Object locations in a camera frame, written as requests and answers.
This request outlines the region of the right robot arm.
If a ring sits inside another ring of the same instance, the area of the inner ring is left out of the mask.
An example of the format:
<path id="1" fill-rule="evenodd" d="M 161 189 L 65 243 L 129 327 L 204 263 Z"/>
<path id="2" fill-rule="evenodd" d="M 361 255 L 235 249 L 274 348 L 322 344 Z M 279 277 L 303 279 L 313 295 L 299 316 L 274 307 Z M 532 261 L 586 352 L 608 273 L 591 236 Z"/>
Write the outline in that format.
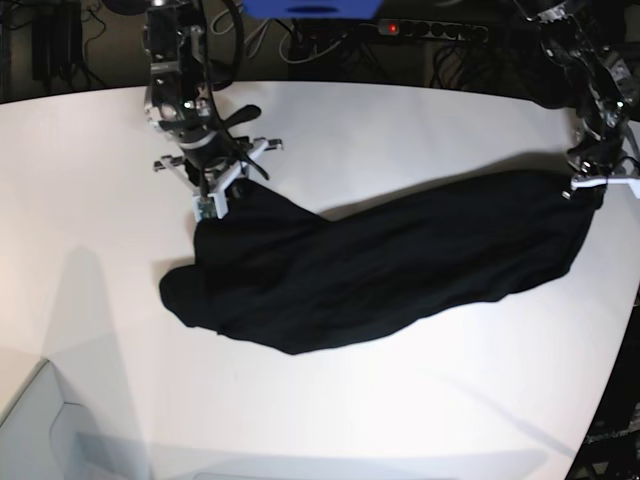
<path id="1" fill-rule="evenodd" d="M 149 123 L 174 141 L 178 157 L 161 158 L 157 170 L 176 168 L 187 183 L 207 194 L 214 181 L 237 163 L 240 172 L 252 168 L 264 179 L 267 171 L 250 153 L 257 146 L 231 129 L 257 119 L 261 109 L 245 105 L 227 117 L 214 94 L 232 85 L 243 56 L 243 24 L 239 10 L 226 3 L 238 37 L 232 63 L 218 77 L 209 55 L 208 27 L 202 1 L 151 1 L 146 10 L 144 48 L 150 57 L 150 83 L 144 110 Z"/>

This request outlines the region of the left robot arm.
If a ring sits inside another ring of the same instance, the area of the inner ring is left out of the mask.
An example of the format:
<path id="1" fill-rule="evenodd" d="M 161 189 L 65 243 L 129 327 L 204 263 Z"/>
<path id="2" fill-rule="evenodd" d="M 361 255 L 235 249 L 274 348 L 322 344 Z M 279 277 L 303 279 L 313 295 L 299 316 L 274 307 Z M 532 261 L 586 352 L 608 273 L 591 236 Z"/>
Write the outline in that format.
<path id="1" fill-rule="evenodd" d="M 567 151 L 574 171 L 567 199 L 580 189 L 624 185 L 639 195 L 639 144 L 629 125 L 639 81 L 607 42 L 588 1 L 517 1 L 541 34 L 546 57 L 577 94 L 578 143 Z"/>

